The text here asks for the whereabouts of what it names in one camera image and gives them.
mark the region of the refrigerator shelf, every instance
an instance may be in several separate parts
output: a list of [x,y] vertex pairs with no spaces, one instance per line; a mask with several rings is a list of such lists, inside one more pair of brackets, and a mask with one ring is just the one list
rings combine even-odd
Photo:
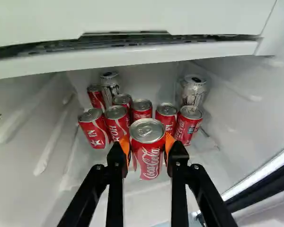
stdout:
[[61,51],[10,57],[0,59],[0,79],[67,70],[253,55],[257,44],[257,41],[197,42]]

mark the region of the coca-cola logo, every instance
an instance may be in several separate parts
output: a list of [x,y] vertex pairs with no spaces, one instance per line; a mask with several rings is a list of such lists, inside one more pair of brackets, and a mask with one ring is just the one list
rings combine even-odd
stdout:
[[119,134],[116,126],[109,125],[110,134],[112,135],[113,141],[119,141]]
[[150,150],[142,147],[142,161],[146,164],[146,172],[143,175],[149,179],[159,175],[160,149],[151,148]]
[[178,140],[179,137],[181,136],[182,132],[183,132],[183,129],[184,129],[184,121],[183,120],[180,120],[179,121],[179,126],[177,127],[177,130],[176,130],[176,134],[175,134],[175,139]]
[[134,113],[133,117],[134,119],[141,119],[141,118],[150,118],[151,115],[149,113],[145,113],[145,114]]
[[167,124],[165,126],[165,131],[172,131],[172,126],[174,125],[174,123],[172,122],[171,124]]

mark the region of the pull tab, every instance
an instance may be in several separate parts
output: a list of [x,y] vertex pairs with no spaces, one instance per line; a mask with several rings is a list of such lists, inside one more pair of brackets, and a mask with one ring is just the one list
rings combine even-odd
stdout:
[[165,106],[164,109],[163,109],[163,112],[165,114],[168,114],[169,113],[169,107],[168,106]]
[[148,134],[150,134],[152,131],[151,127],[146,125],[143,126],[142,128],[138,129],[138,135],[139,136],[147,136]]

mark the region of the white plastic surface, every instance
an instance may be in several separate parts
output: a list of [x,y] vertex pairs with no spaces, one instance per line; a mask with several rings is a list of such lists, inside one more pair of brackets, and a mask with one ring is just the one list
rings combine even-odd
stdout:
[[252,55],[257,44],[256,41],[200,42],[11,57],[0,60],[0,79],[67,70]]
[[76,39],[86,32],[261,33],[275,0],[0,1],[0,46]]
[[273,61],[264,57],[229,57],[195,62],[246,94],[262,97],[251,102],[225,84],[212,81],[204,103],[211,120],[205,131],[246,177],[284,148],[284,47]]
[[0,80],[0,144],[15,136],[54,83],[50,74]]
[[284,0],[277,0],[261,33],[255,55],[275,55],[284,45]]
[[60,78],[13,138],[0,145],[0,227],[41,226],[53,206],[71,150],[71,144],[67,146],[76,128],[78,102],[65,121],[62,141],[57,143],[46,170],[39,177],[33,170],[63,111],[62,101],[70,92],[69,82]]

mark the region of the refrigerator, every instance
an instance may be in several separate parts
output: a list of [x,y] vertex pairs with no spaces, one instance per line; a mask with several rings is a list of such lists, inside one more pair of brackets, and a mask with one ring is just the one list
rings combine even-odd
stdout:
[[[57,226],[91,167],[107,165],[112,144],[93,149],[78,125],[107,71],[153,116],[176,102],[179,78],[206,78],[188,164],[205,168],[238,226],[284,226],[284,0],[51,4],[0,3],[0,227]],[[107,197],[89,226],[105,226]],[[186,197],[190,226],[206,226]],[[167,227],[170,211],[165,165],[145,181],[131,163],[124,226]]]

